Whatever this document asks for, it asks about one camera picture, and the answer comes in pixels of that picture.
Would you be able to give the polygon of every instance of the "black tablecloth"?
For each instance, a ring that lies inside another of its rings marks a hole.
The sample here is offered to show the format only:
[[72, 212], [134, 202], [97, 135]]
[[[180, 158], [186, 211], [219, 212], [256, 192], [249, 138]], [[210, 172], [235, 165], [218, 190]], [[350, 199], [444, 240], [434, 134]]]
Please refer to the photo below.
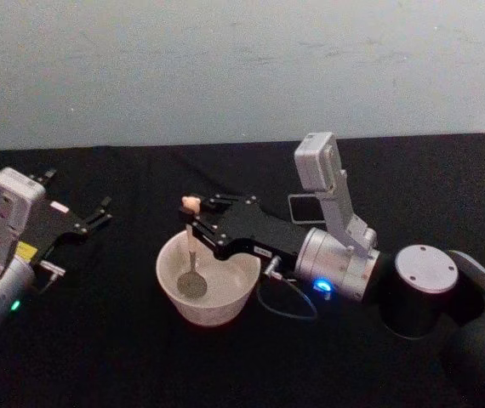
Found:
[[[229, 325], [186, 323], [155, 277], [163, 243], [183, 229], [184, 193], [253, 193], [288, 219], [300, 192], [297, 143], [0, 151], [0, 169], [58, 168], [48, 196], [86, 215], [113, 198], [114, 221], [23, 302], [0, 331], [0, 406], [463, 406], [437, 352], [441, 318], [410, 342], [374, 308], [317, 301], [316, 323], [269, 314], [251, 297]], [[413, 243], [468, 252], [485, 265], [485, 135], [339, 141], [356, 213], [379, 249]]]

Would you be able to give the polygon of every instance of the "white bowl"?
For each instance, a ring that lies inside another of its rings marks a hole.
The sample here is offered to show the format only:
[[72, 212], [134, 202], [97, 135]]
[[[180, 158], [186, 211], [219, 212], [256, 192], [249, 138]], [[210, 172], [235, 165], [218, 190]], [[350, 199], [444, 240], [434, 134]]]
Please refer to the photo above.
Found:
[[238, 253], [227, 261], [219, 261], [198, 242], [196, 270], [207, 281], [207, 293], [199, 299], [186, 297], [176, 286], [178, 278], [189, 269], [187, 235], [182, 231], [159, 252], [157, 280], [186, 320], [199, 326], [219, 326], [233, 320], [243, 309], [260, 277], [260, 260]]

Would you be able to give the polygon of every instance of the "gray wall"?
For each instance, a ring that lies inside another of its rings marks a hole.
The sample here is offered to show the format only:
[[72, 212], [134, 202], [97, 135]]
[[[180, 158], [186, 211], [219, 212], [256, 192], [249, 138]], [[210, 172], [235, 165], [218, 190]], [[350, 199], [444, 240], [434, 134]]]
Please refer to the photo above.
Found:
[[485, 131], [485, 1], [0, 0], [0, 149]]

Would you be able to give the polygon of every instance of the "robotic arm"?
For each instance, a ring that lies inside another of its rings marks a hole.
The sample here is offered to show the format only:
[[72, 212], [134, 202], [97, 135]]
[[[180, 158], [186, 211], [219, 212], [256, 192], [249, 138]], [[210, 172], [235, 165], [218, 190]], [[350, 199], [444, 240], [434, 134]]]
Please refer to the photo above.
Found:
[[399, 336], [423, 337], [449, 315], [459, 330], [442, 351], [445, 371], [472, 402], [485, 405], [485, 269], [461, 252], [432, 246], [407, 246], [395, 256], [377, 251], [375, 231], [353, 212], [333, 134], [308, 134], [294, 156], [311, 194], [290, 196], [292, 219], [303, 201], [314, 201], [308, 218], [316, 222], [322, 213], [327, 232], [274, 218], [253, 195], [194, 195], [201, 212], [181, 207], [180, 219], [217, 259], [250, 253], [268, 264], [265, 275], [291, 273], [319, 291], [378, 304]]
[[45, 292], [65, 274], [46, 260], [55, 247], [85, 241], [111, 219], [108, 197], [85, 219], [47, 200], [45, 186], [54, 174], [35, 178], [9, 167], [0, 171], [0, 325], [27, 291]]

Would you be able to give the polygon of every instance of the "metal spoon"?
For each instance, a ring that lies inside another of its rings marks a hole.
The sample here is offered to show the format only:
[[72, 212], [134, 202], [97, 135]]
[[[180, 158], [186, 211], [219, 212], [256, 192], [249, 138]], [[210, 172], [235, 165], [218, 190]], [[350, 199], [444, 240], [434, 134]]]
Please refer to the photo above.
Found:
[[205, 278], [197, 273], [195, 268], [195, 238], [191, 232], [190, 225], [186, 226], [186, 231], [188, 234], [188, 248], [190, 250], [190, 270], [178, 278], [176, 286], [183, 295], [186, 295], [191, 299], [197, 299], [202, 298], [205, 293], [207, 293], [207, 282], [205, 281]]

